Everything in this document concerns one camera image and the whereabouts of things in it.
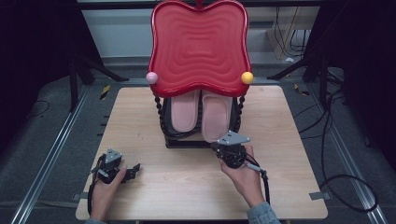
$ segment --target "red plastic lid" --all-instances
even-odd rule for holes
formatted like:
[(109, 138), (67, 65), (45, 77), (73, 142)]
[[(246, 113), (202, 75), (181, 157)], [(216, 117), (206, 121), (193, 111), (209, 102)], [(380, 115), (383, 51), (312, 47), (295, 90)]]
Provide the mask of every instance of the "red plastic lid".
[(164, 1), (151, 15), (153, 51), (148, 71), (158, 75), (154, 95), (173, 97), (194, 90), (238, 97), (249, 85), (246, 49), (248, 16), (236, 1), (219, 0), (207, 7)]

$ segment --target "sleeve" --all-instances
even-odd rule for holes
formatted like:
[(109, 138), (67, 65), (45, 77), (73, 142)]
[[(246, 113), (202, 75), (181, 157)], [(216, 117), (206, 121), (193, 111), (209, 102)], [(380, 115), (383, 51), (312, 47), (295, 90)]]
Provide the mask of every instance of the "sleeve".
[(106, 224), (106, 223), (103, 222), (103, 221), (99, 221), (99, 220), (93, 219), (93, 218), (89, 218), (89, 219), (85, 222), (85, 224)]
[(280, 224), (268, 202), (261, 203), (247, 210), (247, 218), (249, 224)]

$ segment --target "hand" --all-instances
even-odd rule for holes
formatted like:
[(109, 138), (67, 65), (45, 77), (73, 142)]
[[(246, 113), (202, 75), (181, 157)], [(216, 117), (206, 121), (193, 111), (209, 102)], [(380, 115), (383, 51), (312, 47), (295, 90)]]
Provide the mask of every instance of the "hand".
[(96, 182), (92, 193), (91, 218), (103, 222), (106, 221), (108, 209), (114, 200), (114, 196), (125, 174), (126, 168), (122, 168), (110, 184), (105, 184), (100, 179)]
[[(247, 154), (254, 158), (253, 147), (245, 146)], [(262, 185), (260, 173), (248, 168), (243, 164), (238, 169), (228, 167), (224, 161), (219, 159), (221, 171), (231, 178), (236, 190), (244, 197), (249, 207), (254, 207), (265, 202), (262, 196)]]

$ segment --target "orange ball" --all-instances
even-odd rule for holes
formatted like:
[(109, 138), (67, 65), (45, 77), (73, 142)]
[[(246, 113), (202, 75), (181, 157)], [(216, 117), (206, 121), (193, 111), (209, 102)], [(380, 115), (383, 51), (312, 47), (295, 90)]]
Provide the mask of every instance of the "orange ball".
[(241, 76), (242, 82), (245, 84), (250, 84), (253, 81), (253, 74), (250, 72), (244, 72)]

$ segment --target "gray carpet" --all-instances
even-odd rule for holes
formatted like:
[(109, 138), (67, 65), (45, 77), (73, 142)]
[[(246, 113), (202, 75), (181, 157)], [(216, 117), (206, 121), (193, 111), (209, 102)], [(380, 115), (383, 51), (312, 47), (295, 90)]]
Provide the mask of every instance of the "gray carpet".
[[(253, 66), (256, 77), (268, 77), (280, 71), (286, 65)], [(125, 68), (112, 68), (113, 71), (126, 77), (142, 77), (147, 68), (137, 67), (134, 72)], [(290, 77), (282, 79), (279, 86), (285, 92), (291, 113), (295, 118), (299, 130), (309, 126), (319, 117), (318, 106), (312, 94), (302, 95), (293, 88), (293, 83), (298, 83), (301, 91), (309, 91), (304, 84), (301, 75), (304, 69), (291, 74)], [(85, 185), (86, 179), (92, 165), (96, 150), (101, 141), (101, 133), (104, 132), (106, 116), (110, 115), (111, 108), (117, 97), (117, 92), (125, 85), (118, 84), (107, 77), (95, 73), (95, 83), (90, 86), (87, 100), (82, 106), (76, 123), (73, 126), (67, 140), (64, 143), (46, 185), (42, 189), (38, 200), (51, 202), (70, 202), (75, 193), (80, 193)], [(105, 100), (100, 100), (103, 87), (111, 84), (111, 89)], [(44, 102), (37, 102), (32, 109), (31, 115), (37, 115), (26, 120), (19, 133), (8, 146), (8, 154), (1, 160), (0, 173), (0, 223), (9, 223), (15, 209), (27, 190), (33, 183), (39, 172), (41, 164), (46, 158), (54, 143), (58, 132), (68, 115), (70, 106), (70, 93), (68, 78), (48, 84), (42, 89), (37, 100), (49, 103), (49, 108)], [(347, 105), (343, 105), (343, 99), (332, 104), (332, 119), (334, 126), (343, 136), (349, 153), (359, 165), (364, 178), (373, 186), (379, 196), (379, 205), (389, 223), (396, 223), (394, 208), (396, 206), (396, 174), (389, 167), (383, 155), (374, 147), (364, 144), (364, 135), (359, 124), (354, 119), (352, 111)], [(302, 138), (321, 135), (324, 121), (301, 134)], [(318, 183), (322, 183), (323, 176), (320, 163), (321, 138), (303, 139), (304, 147), (311, 162)], [(332, 140), (325, 138), (325, 169), (328, 176), (344, 174), (344, 164), (334, 149)], [(332, 187), (348, 202), (355, 206), (361, 206), (361, 201), (355, 192), (350, 180), (336, 180)], [(332, 198), (326, 201), (329, 216), (323, 220), (293, 220), (291, 223), (371, 223), (367, 215), (355, 212), (339, 200)], [(27, 223), (83, 223), (75, 217), (75, 208), (60, 208), (49, 206), (37, 206), (27, 219)]]

